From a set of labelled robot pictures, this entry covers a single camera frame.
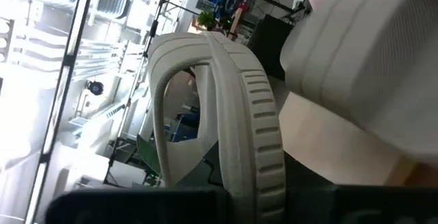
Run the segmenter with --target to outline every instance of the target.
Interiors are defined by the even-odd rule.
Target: green plant
[[[216,20],[214,19],[214,14],[212,11],[202,11],[198,16],[198,24],[200,26],[214,27],[216,25]]]

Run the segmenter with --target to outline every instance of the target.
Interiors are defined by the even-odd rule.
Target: floor
[[[291,6],[293,0],[279,0]],[[256,1],[259,16],[285,14]],[[289,92],[270,78],[283,146],[305,166],[336,184],[438,186],[438,170],[364,132],[347,120]]]

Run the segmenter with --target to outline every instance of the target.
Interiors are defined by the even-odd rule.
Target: potted plant
[[[216,26],[216,20],[212,11],[202,11],[198,16],[198,24],[207,30],[212,30]]]

